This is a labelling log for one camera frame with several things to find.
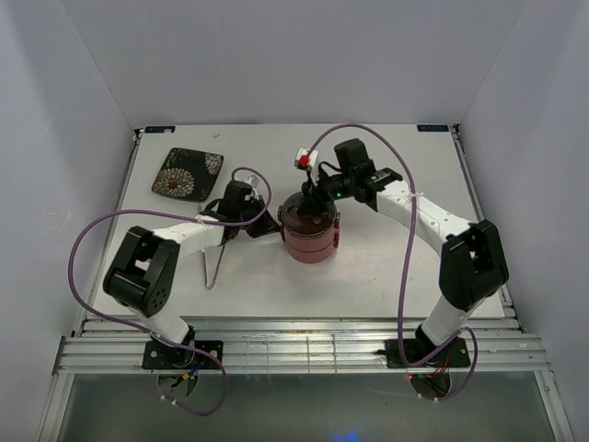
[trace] square plate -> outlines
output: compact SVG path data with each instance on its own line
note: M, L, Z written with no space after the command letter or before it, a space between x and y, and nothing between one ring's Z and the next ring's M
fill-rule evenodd
M174 147L157 172L151 190L177 200L205 201L217 181L224 157Z

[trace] white table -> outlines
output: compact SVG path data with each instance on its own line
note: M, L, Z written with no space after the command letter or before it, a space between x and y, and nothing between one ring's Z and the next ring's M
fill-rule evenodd
M309 147L330 124L176 126L173 134L144 134L138 146L122 208L143 208L196 215L197 205L151 192L159 167L172 147L216 152L225 164L211 198L221 196L237 166L251 166L271 182L271 213L293 192L305 174L293 161L298 148ZM450 133L419 133L414 124L372 126L401 153L420 192L448 211L469 219L475 212ZM343 129L322 145L322 159L335 162L333 147L350 138L362 139L378 168L403 173L397 160L369 133ZM397 316L398 285L408 231L397 222L352 200L338 202L341 242L325 262L303 264L288 255L279 234L250 239L245 232L226 248L212 291L204 288L200 254L181 261L170 303L187 317L228 318L390 318ZM116 223L99 269L108 268L130 227L167 227L172 220L142 215L122 216ZM217 254L207 252L209 262ZM439 259L419 238L413 249L405 304L407 318L423 318L440 296ZM129 311L98 289L94 306L127 316ZM473 317L502 318L499 297L491 297Z

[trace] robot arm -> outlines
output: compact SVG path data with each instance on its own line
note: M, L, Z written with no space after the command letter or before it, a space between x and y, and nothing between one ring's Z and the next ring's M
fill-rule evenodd
M407 182L391 169L376 170L364 143L354 139L335 147L340 168L328 175L318 160L299 150L295 166L307 172L300 216L325 210L327 201L353 197L376 212L410 227L411 198ZM442 296L430 316L416 331L429 354L456 330L472 312L509 279L497 227L488 220L477 224L447 212L427 198L418 197L416 233L440 256L439 286Z
M150 330L174 343L189 344L194 331L168 304L178 260L234 238L240 229L257 238L280 231L267 212L253 224L224 227L206 221L237 223L260 213L264 202L252 180L230 181L223 198L207 205L200 222L153 231L131 228L103 281L105 293L127 307Z
M411 197L406 181L393 181L376 194L378 213L410 228ZM442 290L420 333L438 346L505 284L509 274L495 225L487 220L473 224L423 196L418 198L416 233L440 256Z

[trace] red pot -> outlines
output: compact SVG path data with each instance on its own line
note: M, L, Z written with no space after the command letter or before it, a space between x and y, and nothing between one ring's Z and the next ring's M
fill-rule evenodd
M296 209L302 201L303 194L294 193L278 209L281 235L286 249L297 261L322 262L340 245L340 213L331 203L323 216L299 216Z

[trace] black mounting bracket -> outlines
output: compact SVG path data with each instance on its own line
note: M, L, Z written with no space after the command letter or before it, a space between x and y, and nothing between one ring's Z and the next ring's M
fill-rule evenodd
M194 341L191 346L211 353L223 363L223 341ZM190 371L199 364L201 370L218 370L219 367L210 358L193 352L183 352L168 347L159 341L151 340L145 344L144 360L141 368L145 370L186 370Z
M416 362L422 359L427 353L423 352L423 344L418 339L404 339L405 355L410 362ZM398 354L397 339L387 339L385 349L378 350L378 355L387 357L388 368L405 368L401 357ZM470 366L470 357L468 356L467 343L464 339L456 338L440 353L430 359L429 364L432 366L443 366L446 358L448 359L449 368L461 368Z

